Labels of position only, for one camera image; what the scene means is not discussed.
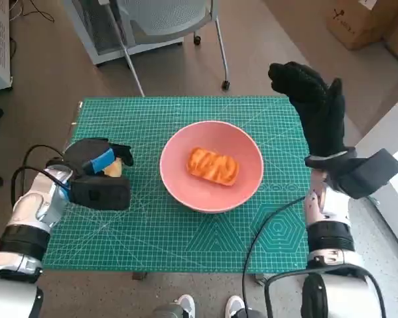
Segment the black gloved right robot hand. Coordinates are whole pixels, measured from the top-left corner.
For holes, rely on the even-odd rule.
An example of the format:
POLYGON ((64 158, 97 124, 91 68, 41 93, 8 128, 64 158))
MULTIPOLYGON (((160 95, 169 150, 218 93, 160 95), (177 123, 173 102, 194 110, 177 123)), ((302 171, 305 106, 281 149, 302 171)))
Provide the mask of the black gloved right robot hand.
POLYGON ((328 85, 317 71, 296 62, 272 63, 268 76, 273 90, 286 95, 296 109, 310 155, 329 157, 347 150, 341 79, 328 85))

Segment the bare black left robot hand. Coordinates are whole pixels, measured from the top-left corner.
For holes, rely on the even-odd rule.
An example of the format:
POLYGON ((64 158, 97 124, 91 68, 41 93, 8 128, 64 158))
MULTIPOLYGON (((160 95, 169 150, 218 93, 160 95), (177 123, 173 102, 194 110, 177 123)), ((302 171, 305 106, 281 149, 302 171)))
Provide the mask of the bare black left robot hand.
POLYGON ((83 138, 64 152, 63 162, 77 176, 119 177, 122 165, 134 164, 131 147, 110 142, 107 138, 83 138))

